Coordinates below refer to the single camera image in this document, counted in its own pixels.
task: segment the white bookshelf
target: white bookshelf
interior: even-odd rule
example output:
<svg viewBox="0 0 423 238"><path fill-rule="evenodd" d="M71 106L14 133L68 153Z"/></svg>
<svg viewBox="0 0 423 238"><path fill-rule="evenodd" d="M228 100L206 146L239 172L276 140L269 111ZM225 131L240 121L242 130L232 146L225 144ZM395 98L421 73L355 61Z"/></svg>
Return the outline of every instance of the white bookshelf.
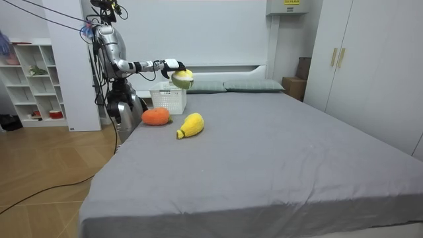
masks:
<svg viewBox="0 0 423 238"><path fill-rule="evenodd" d="M16 108L24 127L67 126L65 105L52 46L49 44L13 45L20 65L9 65L0 59L0 80ZM30 66L37 65L47 71L45 75L30 74ZM51 119L49 111L60 110L62 119ZM42 120L30 115L39 111Z"/></svg>

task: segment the black bag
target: black bag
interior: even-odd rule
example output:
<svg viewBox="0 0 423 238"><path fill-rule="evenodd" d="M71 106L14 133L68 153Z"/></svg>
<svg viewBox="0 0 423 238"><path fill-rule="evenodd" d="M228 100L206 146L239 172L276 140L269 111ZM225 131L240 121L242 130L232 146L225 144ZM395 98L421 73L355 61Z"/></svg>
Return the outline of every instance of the black bag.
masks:
<svg viewBox="0 0 423 238"><path fill-rule="evenodd" d="M11 116L10 114L0 114L0 125L4 130L9 132L22 128L22 123L18 116Z"/></svg>

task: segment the door handle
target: door handle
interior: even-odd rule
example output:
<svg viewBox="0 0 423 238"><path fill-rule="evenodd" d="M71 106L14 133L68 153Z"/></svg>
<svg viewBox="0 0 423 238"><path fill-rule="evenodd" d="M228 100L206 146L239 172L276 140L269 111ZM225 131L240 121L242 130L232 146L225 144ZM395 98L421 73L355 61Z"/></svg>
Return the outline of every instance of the door handle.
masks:
<svg viewBox="0 0 423 238"><path fill-rule="evenodd" d="M341 55L339 56L339 60L338 60L338 67L341 67L341 65L342 65L342 60L344 59L344 54L345 54L345 48L343 48L341 50Z"/></svg>
<svg viewBox="0 0 423 238"><path fill-rule="evenodd" d="M338 48L334 48L334 49L333 49L332 61L331 61L331 63L330 63L330 66L331 66L331 67L333 67L333 66L335 65L336 53L338 53Z"/></svg>

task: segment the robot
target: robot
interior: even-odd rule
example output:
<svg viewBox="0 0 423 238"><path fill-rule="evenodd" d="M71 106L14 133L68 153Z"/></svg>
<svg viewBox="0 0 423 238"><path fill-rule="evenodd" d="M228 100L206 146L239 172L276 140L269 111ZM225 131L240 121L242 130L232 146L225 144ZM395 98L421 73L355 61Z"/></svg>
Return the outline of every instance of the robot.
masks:
<svg viewBox="0 0 423 238"><path fill-rule="evenodd" d="M102 66L102 76L112 82L112 89L106 94L107 113L116 123L116 130L122 143L141 122L143 108L127 78L134 73L161 71L169 79L168 72L186 70L183 63L175 59L155 61L128 61L122 36L111 25L116 22L116 15L122 14L117 0L91 0L91 4L100 8L100 13L87 17L99 17L101 24L93 27L93 54Z"/></svg>

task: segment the cardboard box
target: cardboard box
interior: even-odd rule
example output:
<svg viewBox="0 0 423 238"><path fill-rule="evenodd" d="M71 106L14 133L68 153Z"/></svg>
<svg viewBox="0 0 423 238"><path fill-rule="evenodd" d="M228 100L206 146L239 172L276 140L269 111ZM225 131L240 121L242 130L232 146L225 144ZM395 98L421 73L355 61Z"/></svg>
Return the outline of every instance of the cardboard box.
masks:
<svg viewBox="0 0 423 238"><path fill-rule="evenodd" d="M308 80L310 72L311 58L310 57L300 57L298 61L297 73L295 76L300 79Z"/></svg>
<svg viewBox="0 0 423 238"><path fill-rule="evenodd" d="M307 80L300 79L298 77L283 77L282 87L285 89L284 93L300 100L304 100L305 87L307 86Z"/></svg>

